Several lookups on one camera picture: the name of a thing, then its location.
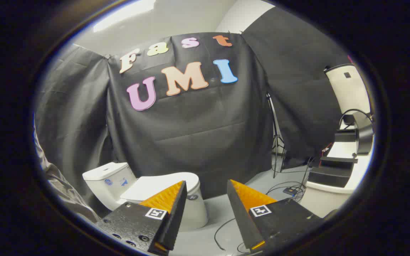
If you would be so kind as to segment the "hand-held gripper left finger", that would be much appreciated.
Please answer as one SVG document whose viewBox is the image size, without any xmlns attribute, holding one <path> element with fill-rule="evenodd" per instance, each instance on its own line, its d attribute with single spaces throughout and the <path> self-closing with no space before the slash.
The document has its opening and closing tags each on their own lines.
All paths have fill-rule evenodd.
<svg viewBox="0 0 410 256">
<path fill-rule="evenodd" d="M 179 181 L 141 203 L 123 203 L 96 225 L 133 249 L 167 256 L 174 249 L 186 198 L 186 182 Z"/>
</svg>

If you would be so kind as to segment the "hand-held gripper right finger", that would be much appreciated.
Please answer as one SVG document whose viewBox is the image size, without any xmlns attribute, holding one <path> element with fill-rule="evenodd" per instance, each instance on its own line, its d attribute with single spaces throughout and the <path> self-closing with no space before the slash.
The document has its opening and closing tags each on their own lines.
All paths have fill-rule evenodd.
<svg viewBox="0 0 410 256">
<path fill-rule="evenodd" d="M 243 243 L 253 254 L 283 251 L 324 222 L 293 199 L 277 201 L 235 180 L 228 180 L 227 196 Z"/>
</svg>

